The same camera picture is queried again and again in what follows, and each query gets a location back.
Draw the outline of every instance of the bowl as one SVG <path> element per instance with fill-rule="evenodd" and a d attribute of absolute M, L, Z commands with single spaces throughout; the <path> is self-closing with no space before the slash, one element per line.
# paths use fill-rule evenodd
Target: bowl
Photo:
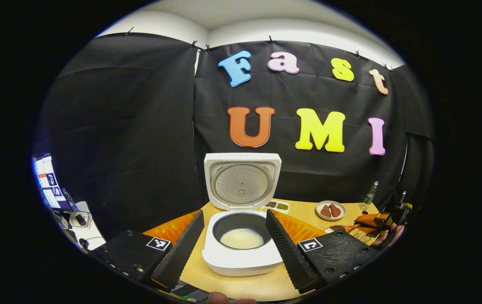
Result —
<path fill-rule="evenodd" d="M 341 215 L 337 216 L 337 217 L 327 217 L 327 216 L 323 216 L 320 212 L 322 211 L 322 209 L 324 208 L 324 205 L 329 205 L 329 204 L 334 204 L 337 208 L 339 208 L 341 210 Z M 326 221 L 338 221 L 339 219 L 342 219 L 345 215 L 346 215 L 346 208 L 338 203 L 338 202 L 335 202 L 335 201 L 322 201 L 322 202 L 319 202 L 317 205 L 316 205 L 316 213 L 322 218 L 322 219 L 325 219 Z"/>

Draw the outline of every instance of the white ceiling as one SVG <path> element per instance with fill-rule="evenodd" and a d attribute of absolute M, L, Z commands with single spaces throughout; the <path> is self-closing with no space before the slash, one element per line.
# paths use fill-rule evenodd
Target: white ceiling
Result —
<path fill-rule="evenodd" d="M 312 0 L 161 0 L 144 6 L 141 10 L 178 15 L 209 31 L 249 20 L 303 19 L 346 29 L 389 49 L 382 40 L 361 25 Z"/>

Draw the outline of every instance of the meat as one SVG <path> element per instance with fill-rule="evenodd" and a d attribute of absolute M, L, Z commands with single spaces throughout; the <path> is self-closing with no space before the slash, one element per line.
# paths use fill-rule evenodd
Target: meat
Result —
<path fill-rule="evenodd" d="M 329 209 L 328 205 L 324 205 L 324 208 L 322 208 L 320 213 L 325 217 L 331 217 L 331 210 Z"/>
<path fill-rule="evenodd" d="M 341 215 L 341 210 L 334 204 L 330 204 L 329 208 L 331 209 L 331 215 L 333 215 L 333 217 Z"/>

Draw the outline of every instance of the clip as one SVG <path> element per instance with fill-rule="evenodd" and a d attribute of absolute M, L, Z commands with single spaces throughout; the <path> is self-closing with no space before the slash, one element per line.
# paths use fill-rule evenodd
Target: clip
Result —
<path fill-rule="evenodd" d="M 129 31 L 127 33 L 125 33 L 125 37 L 127 37 L 130 33 L 130 31 L 132 31 L 133 29 L 129 29 Z"/>

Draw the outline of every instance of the glass bottle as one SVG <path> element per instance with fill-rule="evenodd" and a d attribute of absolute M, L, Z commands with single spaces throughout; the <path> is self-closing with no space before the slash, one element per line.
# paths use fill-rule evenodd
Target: glass bottle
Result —
<path fill-rule="evenodd" d="M 374 195 L 376 194 L 376 187 L 378 187 L 378 181 L 374 182 L 374 185 L 372 185 L 371 190 L 367 193 L 367 196 L 365 196 L 365 200 L 363 201 L 363 204 L 361 204 L 361 210 L 363 211 L 367 210 L 367 206 L 372 203 L 372 200 L 374 199 Z"/>

